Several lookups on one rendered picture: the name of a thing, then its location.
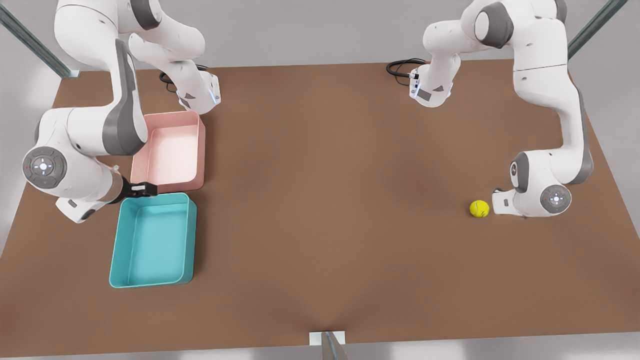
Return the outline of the pink plastic tray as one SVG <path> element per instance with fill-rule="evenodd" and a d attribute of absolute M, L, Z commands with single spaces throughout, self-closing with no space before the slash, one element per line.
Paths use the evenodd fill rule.
<path fill-rule="evenodd" d="M 132 158 L 130 182 L 158 193 L 197 191 L 205 182 L 206 128 L 195 111 L 146 114 L 148 139 Z"/>

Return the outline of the teal plastic tray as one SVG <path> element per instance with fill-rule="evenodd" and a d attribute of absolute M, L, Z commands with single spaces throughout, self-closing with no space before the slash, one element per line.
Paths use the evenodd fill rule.
<path fill-rule="evenodd" d="M 142 289 L 189 283 L 194 276 L 197 212 L 186 193 L 123 200 L 110 286 Z"/>

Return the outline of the silver frame post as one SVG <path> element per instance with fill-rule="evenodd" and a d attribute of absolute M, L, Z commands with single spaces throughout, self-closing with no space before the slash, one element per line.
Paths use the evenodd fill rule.
<path fill-rule="evenodd" d="M 310 332 L 308 335 L 310 346 L 321 346 L 322 360 L 349 360 L 343 349 L 345 331 Z"/>
<path fill-rule="evenodd" d="M 71 70 L 68 68 L 57 55 L 54 55 L 48 47 L 41 43 L 41 41 L 2 4 L 0 4 L 0 24 L 61 79 L 77 78 L 80 75 L 79 70 Z"/>
<path fill-rule="evenodd" d="M 607 0 L 586 25 L 567 44 L 567 59 L 578 51 L 622 8 L 629 0 Z"/>

